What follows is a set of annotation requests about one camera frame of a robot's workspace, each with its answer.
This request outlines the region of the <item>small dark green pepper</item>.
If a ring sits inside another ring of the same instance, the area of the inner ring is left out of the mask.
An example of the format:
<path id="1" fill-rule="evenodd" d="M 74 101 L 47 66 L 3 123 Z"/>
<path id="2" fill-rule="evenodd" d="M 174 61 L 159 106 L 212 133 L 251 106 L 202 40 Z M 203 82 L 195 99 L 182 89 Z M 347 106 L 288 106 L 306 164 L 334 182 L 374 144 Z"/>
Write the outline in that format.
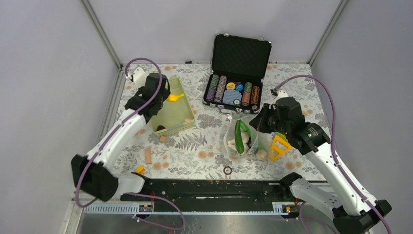
<path id="1" fill-rule="evenodd" d="M 243 138 L 242 138 L 242 133 L 241 133 L 241 121 L 240 120 L 237 120 L 235 123 L 234 142 L 235 142 L 237 153 L 242 154 L 244 152 L 244 143 L 243 143 Z"/>

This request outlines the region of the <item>long green pepper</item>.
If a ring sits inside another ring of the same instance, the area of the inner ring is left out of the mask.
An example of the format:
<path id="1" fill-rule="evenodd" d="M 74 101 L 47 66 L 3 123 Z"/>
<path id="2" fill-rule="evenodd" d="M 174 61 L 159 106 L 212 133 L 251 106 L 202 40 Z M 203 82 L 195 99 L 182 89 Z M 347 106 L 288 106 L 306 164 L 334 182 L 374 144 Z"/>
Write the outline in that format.
<path id="1" fill-rule="evenodd" d="M 256 152 L 258 150 L 265 150 L 263 141 L 259 139 L 259 135 L 254 128 L 252 128 L 242 120 L 240 121 L 240 128 L 248 134 L 249 140 L 247 142 L 247 145 L 250 149 L 253 149 L 253 152 Z"/>

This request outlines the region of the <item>garlic bulb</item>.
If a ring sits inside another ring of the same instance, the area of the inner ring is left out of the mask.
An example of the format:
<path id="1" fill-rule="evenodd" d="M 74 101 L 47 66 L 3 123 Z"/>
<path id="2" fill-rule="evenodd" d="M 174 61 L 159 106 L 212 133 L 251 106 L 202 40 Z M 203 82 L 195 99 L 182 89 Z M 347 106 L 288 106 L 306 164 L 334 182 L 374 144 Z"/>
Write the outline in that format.
<path id="1" fill-rule="evenodd" d="M 257 159 L 266 159 L 267 158 L 267 151 L 264 149 L 260 149 L 255 154 Z"/>

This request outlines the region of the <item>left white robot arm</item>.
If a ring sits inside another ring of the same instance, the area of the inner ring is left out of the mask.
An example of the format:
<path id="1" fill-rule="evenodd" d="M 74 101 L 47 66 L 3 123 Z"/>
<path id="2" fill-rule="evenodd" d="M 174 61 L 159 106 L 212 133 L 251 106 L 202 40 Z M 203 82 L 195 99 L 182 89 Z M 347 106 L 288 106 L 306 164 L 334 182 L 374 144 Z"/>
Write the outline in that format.
<path id="1" fill-rule="evenodd" d="M 171 94 L 168 78 L 164 74 L 150 73 L 145 83 L 125 104 L 118 121 L 107 134 L 87 152 L 71 160 L 75 197 L 80 201 L 81 191 L 101 201 L 115 195 L 132 193 L 139 200 L 151 194 L 150 185 L 138 175 L 115 176 L 112 172 L 121 152 L 135 133 L 162 109 Z"/>

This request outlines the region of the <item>yellow banana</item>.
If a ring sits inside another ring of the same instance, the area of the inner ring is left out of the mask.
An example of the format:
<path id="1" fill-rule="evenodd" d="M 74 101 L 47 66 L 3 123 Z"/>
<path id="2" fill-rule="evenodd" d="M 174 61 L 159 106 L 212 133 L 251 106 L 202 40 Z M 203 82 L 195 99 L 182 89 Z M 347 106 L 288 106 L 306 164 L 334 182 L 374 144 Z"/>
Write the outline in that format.
<path id="1" fill-rule="evenodd" d="M 166 101 L 176 102 L 176 101 L 178 101 L 180 98 L 183 98 L 184 96 L 185 96 L 184 93 L 182 93 L 182 94 L 170 94 L 170 95 L 168 96 L 168 98 L 166 99 Z"/>

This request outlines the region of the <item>clear zip top bag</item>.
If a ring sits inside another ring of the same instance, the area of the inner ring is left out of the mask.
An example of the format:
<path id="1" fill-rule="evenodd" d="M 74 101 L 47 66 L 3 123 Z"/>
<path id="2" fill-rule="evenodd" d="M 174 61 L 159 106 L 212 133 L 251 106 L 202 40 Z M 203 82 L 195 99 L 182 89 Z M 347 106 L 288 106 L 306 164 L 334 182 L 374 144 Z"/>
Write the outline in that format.
<path id="1" fill-rule="evenodd" d="M 250 125 L 254 115 L 228 115 L 229 126 L 223 137 L 225 152 L 231 157 L 255 157 L 267 159 L 270 146 L 263 133 L 258 132 Z"/>

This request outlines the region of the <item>white mushroom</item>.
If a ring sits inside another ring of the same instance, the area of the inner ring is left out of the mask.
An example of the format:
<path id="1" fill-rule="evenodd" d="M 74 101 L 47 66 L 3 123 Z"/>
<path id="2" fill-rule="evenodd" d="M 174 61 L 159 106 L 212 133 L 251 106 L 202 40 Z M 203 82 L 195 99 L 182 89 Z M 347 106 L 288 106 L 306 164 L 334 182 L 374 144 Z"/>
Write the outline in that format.
<path id="1" fill-rule="evenodd" d="M 241 131 L 241 135 L 228 141 L 227 146 L 237 152 L 238 154 L 246 153 L 250 147 L 248 142 L 250 140 L 250 136 L 247 132 Z"/>

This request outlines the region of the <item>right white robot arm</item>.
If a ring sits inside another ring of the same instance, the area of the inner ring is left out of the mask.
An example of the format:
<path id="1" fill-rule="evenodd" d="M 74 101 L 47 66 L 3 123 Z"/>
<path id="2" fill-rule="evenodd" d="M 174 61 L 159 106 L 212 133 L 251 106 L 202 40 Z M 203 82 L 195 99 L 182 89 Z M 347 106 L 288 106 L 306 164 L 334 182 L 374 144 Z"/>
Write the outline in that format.
<path id="1" fill-rule="evenodd" d="M 280 182 L 281 198 L 305 201 L 332 219 L 340 234 L 363 234 L 392 210 L 386 200 L 378 200 L 351 173 L 334 150 L 326 132 L 307 122 L 301 105 L 283 90 L 272 89 L 273 104 L 265 103 L 250 126 L 261 133 L 276 133 L 310 160 L 328 181 L 334 195 L 312 185 L 297 173 Z"/>

